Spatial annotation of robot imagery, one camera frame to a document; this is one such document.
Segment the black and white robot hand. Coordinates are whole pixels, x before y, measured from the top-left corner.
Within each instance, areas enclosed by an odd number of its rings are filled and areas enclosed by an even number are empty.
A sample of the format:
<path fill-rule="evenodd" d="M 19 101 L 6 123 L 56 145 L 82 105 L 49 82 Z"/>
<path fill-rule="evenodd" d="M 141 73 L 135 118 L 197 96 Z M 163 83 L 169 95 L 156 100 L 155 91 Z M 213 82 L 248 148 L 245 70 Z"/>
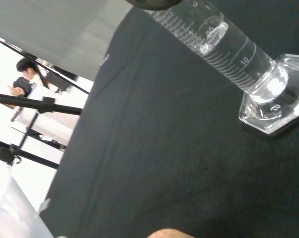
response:
<path fill-rule="evenodd" d="M 182 0 L 125 0 L 134 7 L 150 11 L 167 10 L 179 3 Z"/>

